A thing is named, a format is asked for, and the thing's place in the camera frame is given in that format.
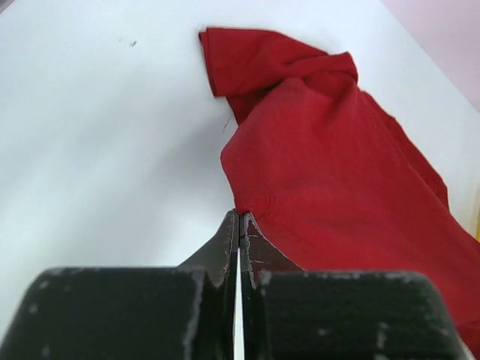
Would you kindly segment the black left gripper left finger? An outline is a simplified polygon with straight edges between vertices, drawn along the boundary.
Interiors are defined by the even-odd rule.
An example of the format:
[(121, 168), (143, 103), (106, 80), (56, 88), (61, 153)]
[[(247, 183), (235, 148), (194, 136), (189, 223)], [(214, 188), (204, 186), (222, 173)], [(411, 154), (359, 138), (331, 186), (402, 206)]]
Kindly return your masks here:
[(31, 283), (3, 359), (232, 359), (239, 216), (176, 267), (64, 267)]

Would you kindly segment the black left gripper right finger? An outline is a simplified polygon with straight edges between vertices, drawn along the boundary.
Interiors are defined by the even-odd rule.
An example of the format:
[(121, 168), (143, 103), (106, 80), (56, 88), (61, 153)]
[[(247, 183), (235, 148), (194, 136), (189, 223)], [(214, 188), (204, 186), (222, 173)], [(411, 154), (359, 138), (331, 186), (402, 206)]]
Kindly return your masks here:
[(240, 220), (246, 359), (471, 359), (443, 299), (409, 271), (305, 271)]

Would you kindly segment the red t shirt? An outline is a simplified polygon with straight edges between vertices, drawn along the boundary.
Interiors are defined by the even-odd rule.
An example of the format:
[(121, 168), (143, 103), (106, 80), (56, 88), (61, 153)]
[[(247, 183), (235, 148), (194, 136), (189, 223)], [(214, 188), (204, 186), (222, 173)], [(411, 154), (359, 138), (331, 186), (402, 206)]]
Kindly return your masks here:
[(358, 87), (352, 56), (246, 28), (199, 33), (213, 94), (238, 129), (220, 161), (238, 212), (307, 270), (428, 276), (479, 354), (479, 243), (440, 175)]

